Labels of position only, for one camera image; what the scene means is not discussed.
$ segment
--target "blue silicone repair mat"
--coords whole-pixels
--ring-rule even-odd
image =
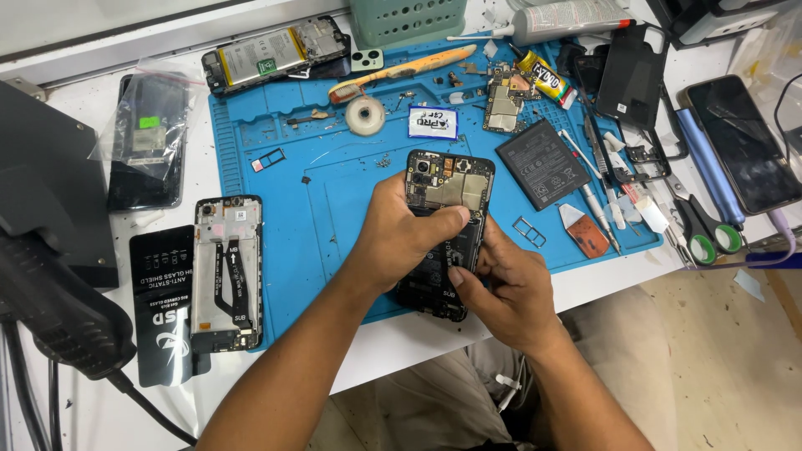
[[[512,62],[514,58],[506,42],[496,41],[499,50],[492,63]],[[445,40],[388,51],[386,66],[421,58],[465,42]],[[479,50],[467,59],[480,71],[488,58]],[[538,44],[533,50],[554,67],[558,43]],[[356,136],[345,124],[345,104],[332,105],[326,95],[335,80],[301,80],[269,83],[241,94],[217,99],[209,97],[217,161],[220,166],[224,196],[257,194],[264,202],[263,228],[263,299],[265,303],[265,341],[267,347],[304,311],[323,288],[354,245],[376,182],[406,168],[407,154],[414,148],[450,152],[488,158],[496,163],[490,211],[502,229],[526,250],[535,246],[516,231],[512,224],[523,217],[546,238],[537,250],[553,273],[589,265],[617,255],[612,247],[607,254],[590,261],[565,232],[557,205],[536,212],[529,200],[501,163],[495,149],[512,135],[482,130],[484,106],[487,103],[488,77],[463,74],[453,64],[422,75],[402,79],[384,79],[365,86],[366,93],[380,100],[387,111],[384,128],[370,137]],[[464,83],[452,87],[448,72],[454,71]],[[435,77],[443,77],[437,84]],[[413,91],[413,99],[404,99],[399,106],[399,93]],[[461,91],[465,103],[451,106],[449,94]],[[428,106],[454,108],[459,115],[460,136],[457,141],[407,137],[409,104],[426,102]],[[312,109],[333,112],[335,117],[313,120],[293,129],[288,119],[311,116]],[[568,130],[586,155],[592,154],[585,138],[579,102],[570,110],[562,110],[547,97],[527,101],[519,116],[532,124],[533,109],[546,117],[555,129]],[[612,132],[620,138],[612,120],[599,120],[602,133]],[[251,163],[277,148],[286,158],[255,172]],[[269,159],[276,161],[281,153]],[[379,167],[387,158],[391,163]],[[267,158],[262,159],[267,166]],[[602,203],[606,197],[595,178],[593,190]],[[590,214],[579,190],[559,200]],[[636,225],[638,236],[630,227],[615,230],[623,254],[633,254],[662,243],[662,236],[653,234],[645,225]],[[376,299],[365,323],[400,315],[408,310],[393,301],[393,294]]]

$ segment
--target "green plastic basket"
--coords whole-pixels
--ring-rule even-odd
[[[468,0],[350,0],[357,48],[395,48],[459,36]]]

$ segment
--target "green sticker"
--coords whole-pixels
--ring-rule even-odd
[[[256,68],[259,70],[259,75],[267,75],[270,72],[275,72],[276,60],[272,58],[263,59],[262,61],[256,63]]]
[[[140,128],[158,127],[161,124],[159,116],[140,117]]]

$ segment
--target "black scissors handle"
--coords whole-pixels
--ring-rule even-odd
[[[710,217],[693,194],[688,200],[674,199],[674,203],[683,218],[688,249],[698,265],[712,265],[719,254],[741,250],[743,242],[738,231]]]

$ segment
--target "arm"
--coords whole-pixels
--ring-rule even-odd
[[[465,207],[414,217],[405,202],[404,174],[376,185],[359,238],[337,274],[231,388],[198,451],[306,447],[373,301],[468,222]]]
[[[526,356],[557,447],[652,450],[557,319],[543,258],[518,247],[489,216],[477,273],[492,293],[464,268],[448,277],[490,332]]]

